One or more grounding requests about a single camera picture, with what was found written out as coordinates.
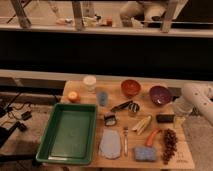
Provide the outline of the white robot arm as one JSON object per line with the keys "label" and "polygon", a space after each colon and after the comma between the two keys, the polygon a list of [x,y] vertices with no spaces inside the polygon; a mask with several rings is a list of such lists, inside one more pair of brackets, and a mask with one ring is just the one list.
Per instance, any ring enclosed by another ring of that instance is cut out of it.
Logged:
{"label": "white robot arm", "polygon": [[213,126],[213,86],[208,84],[186,83],[181,88],[181,95],[172,108],[176,116],[186,116],[197,108]]}

